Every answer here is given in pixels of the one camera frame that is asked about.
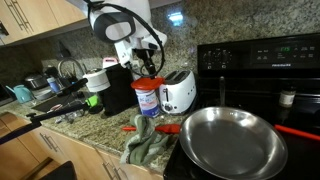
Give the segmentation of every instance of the white robot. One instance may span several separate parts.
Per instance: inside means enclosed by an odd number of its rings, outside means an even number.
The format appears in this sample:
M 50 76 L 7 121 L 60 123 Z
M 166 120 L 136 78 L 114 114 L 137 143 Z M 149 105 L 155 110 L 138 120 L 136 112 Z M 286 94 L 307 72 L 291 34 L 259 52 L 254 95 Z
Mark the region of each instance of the white robot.
M 162 69 L 165 61 L 163 45 L 167 36 L 152 27 L 148 0 L 67 1 L 86 13 L 99 39 L 115 45 L 122 67 L 131 69 L 134 51 L 144 61 L 149 74 L 134 73 L 154 78 Z M 158 70 L 151 59 L 155 50 L 162 54 Z

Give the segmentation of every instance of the red pan handle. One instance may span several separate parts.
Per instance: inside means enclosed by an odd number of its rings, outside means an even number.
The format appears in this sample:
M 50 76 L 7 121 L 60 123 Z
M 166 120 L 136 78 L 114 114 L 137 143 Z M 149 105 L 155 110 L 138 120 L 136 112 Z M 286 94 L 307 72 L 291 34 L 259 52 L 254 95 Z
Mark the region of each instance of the red pan handle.
M 278 124 L 276 124 L 274 127 L 277 130 L 282 131 L 282 132 L 286 132 L 286 133 L 294 134 L 294 135 L 297 135 L 297 136 L 301 136 L 301 137 L 305 137 L 305 138 L 309 138 L 309 139 L 320 141 L 320 136 L 315 135 L 315 134 L 311 134 L 311 133 L 303 132 L 303 131 L 300 131 L 300 130 L 288 128 L 288 127 L 281 126 L 281 125 L 278 125 Z
M 126 126 L 126 127 L 123 127 L 122 130 L 124 130 L 124 131 L 135 131 L 136 127 L 134 127 L 134 126 Z

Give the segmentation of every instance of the faucet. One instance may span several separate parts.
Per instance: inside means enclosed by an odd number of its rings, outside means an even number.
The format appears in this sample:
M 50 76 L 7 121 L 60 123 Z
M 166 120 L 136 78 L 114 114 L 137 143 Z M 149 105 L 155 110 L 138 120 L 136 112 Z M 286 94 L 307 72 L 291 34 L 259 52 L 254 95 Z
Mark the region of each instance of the faucet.
M 62 66 L 62 64 L 63 64 L 64 62 L 67 62 L 67 61 L 72 61 L 72 62 L 74 62 L 74 63 L 78 66 L 79 70 L 81 71 L 82 76 L 85 75 L 85 73 L 84 73 L 83 69 L 81 68 L 81 65 L 80 65 L 80 63 L 79 63 L 78 61 L 76 61 L 75 59 L 64 59 L 64 60 L 62 60 L 62 61 L 58 64 L 58 72 L 59 72 L 59 76 L 60 76 L 60 77 L 63 77 L 63 76 L 62 76 L 62 73 L 61 73 L 61 66 Z

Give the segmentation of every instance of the pan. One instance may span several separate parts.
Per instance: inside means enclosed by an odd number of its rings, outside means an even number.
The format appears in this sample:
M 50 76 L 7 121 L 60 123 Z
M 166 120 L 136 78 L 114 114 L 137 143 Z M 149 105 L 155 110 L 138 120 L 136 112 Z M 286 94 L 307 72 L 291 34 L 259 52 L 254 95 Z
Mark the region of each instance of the pan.
M 220 78 L 224 105 L 224 78 Z M 279 173 L 288 150 L 281 135 L 262 118 L 240 109 L 207 107 L 183 122 L 179 140 L 199 167 L 224 179 L 268 179 Z

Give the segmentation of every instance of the dish towel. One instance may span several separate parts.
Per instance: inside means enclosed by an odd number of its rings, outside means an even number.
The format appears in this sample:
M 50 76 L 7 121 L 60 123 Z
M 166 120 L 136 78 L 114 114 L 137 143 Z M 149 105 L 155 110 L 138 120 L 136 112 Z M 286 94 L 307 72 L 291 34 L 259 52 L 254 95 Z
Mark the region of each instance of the dish towel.
M 126 138 L 125 150 L 120 163 L 143 166 L 166 149 L 169 135 L 155 131 L 152 119 L 143 115 L 130 118 L 136 131 Z

